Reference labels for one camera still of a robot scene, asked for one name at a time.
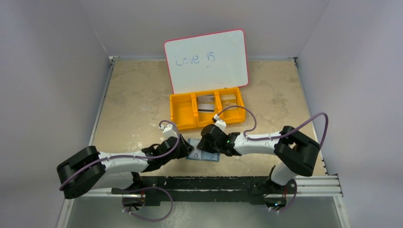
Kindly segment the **blue leather card holder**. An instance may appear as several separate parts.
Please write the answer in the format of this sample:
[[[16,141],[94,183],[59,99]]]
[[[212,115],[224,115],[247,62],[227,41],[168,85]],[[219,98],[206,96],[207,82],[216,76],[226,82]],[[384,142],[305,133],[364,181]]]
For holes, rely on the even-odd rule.
[[[200,139],[189,138],[187,142],[194,147],[194,149],[190,152],[189,155],[186,156],[188,160],[197,160],[197,161],[208,161],[208,162],[219,162],[220,161],[220,153],[209,153],[200,149],[197,149],[197,145],[199,144]]]

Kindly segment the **white VIP card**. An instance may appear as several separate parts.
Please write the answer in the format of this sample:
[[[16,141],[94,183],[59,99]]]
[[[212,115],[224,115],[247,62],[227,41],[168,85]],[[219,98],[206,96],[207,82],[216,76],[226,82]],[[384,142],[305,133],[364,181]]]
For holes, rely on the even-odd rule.
[[[214,113],[215,105],[214,103],[200,103],[198,104],[197,109],[200,113]]]

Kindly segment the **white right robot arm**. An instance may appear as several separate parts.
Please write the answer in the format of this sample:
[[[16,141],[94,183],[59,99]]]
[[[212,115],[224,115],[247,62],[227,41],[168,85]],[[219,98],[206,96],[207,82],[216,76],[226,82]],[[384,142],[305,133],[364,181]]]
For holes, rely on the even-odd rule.
[[[214,124],[201,132],[197,149],[226,156],[247,154],[275,155],[280,163],[275,165],[269,180],[279,186],[286,185],[296,176],[311,177],[314,172],[320,145],[292,126],[279,132],[245,136],[240,132],[226,134]]]

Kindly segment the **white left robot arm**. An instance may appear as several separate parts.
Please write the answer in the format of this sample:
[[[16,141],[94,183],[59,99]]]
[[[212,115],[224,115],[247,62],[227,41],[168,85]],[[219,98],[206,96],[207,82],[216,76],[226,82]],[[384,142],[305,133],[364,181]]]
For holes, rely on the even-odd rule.
[[[127,189],[140,173],[158,170],[193,150],[183,136],[129,153],[106,153],[87,146],[57,166],[59,189],[66,199],[78,198],[92,189]]]

